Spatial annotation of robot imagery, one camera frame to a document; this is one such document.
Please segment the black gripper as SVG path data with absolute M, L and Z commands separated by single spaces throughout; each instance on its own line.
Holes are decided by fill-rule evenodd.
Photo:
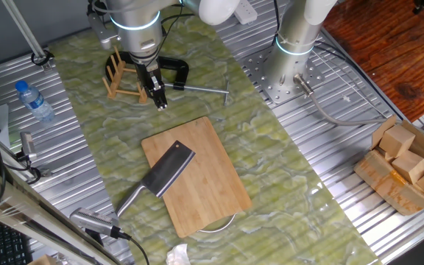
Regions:
M 141 87 L 145 90 L 147 97 L 157 106 L 158 110 L 162 111 L 167 108 L 165 86 L 156 61 L 151 63 L 151 66 L 153 70 L 149 70 L 146 64 L 135 63 Z

